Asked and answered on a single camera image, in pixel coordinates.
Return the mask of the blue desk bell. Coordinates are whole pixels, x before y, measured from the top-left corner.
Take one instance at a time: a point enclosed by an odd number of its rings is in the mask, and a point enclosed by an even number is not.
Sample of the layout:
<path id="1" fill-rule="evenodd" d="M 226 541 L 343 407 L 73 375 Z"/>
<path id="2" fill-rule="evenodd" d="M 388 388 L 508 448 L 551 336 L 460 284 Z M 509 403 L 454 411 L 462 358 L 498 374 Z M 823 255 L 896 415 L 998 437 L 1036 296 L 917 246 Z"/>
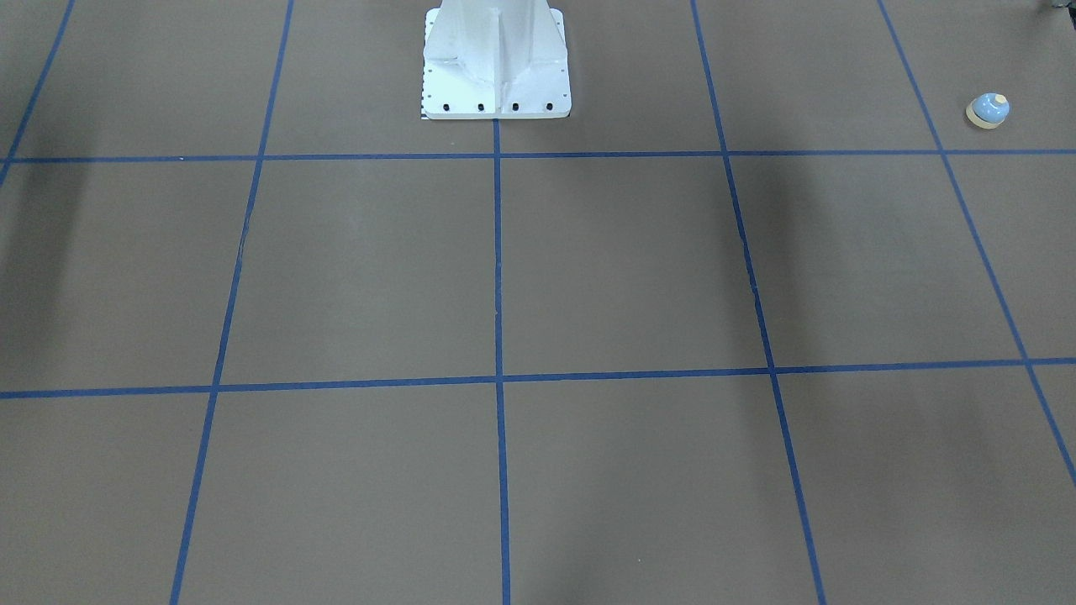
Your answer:
<path id="1" fill-rule="evenodd" d="M 987 92 L 973 99 L 965 108 L 968 122 L 985 130 L 999 128 L 1010 117 L 1010 100 L 1003 93 Z"/>

